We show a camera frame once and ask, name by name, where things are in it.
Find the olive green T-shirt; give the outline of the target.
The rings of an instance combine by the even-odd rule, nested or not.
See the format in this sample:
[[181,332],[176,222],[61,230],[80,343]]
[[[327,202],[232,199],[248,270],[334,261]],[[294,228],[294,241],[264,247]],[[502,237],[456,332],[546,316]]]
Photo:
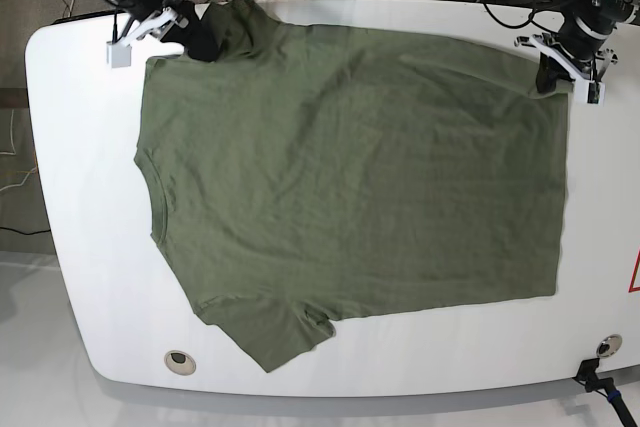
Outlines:
[[551,296],[569,95],[460,39],[209,7],[146,63],[134,157],[193,313],[263,370],[337,322]]

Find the red triangle sticker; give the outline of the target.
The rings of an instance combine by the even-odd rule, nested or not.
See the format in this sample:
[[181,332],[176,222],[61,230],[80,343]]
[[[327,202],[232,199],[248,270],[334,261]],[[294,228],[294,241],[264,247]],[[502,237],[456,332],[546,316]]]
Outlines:
[[635,264],[634,264],[634,269],[633,269],[633,273],[632,273],[632,277],[631,277],[631,281],[630,281],[629,289],[628,289],[629,293],[634,293],[634,292],[639,292],[640,291],[639,267],[640,267],[640,252],[638,253],[638,255],[636,257],[636,261],[635,261]]

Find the right table grommet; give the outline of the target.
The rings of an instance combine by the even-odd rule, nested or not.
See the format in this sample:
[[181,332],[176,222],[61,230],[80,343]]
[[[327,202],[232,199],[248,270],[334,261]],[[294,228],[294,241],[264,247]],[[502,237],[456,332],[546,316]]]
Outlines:
[[604,338],[596,349],[598,358],[609,358],[615,355],[621,348],[623,338],[619,334],[612,334]]

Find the table grommet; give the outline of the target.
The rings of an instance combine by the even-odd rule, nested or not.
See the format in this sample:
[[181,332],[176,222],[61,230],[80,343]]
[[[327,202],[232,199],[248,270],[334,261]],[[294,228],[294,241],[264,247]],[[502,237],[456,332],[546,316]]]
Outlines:
[[196,371],[197,365],[192,356],[180,350],[170,350],[164,356],[165,366],[179,376],[190,376]]
[[612,334],[604,338],[596,349],[598,358],[609,358],[615,355],[621,348],[623,338],[619,334]]

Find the black table clamp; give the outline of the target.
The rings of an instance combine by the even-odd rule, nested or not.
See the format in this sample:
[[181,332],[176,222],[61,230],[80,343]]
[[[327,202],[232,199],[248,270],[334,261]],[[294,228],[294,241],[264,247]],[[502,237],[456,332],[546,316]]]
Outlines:
[[599,368],[598,358],[583,360],[573,380],[581,385],[586,393],[598,393],[607,399],[609,405],[617,414],[624,427],[637,427],[638,424],[628,409],[622,393],[616,387],[612,377],[600,377],[596,370]]

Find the left table grommet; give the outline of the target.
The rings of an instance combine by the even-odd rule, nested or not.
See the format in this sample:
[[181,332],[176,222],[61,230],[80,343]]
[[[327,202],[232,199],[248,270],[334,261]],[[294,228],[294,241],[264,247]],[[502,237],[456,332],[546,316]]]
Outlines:
[[165,366],[179,376],[190,376],[196,371],[197,365],[192,356],[180,350],[170,350],[164,356]]

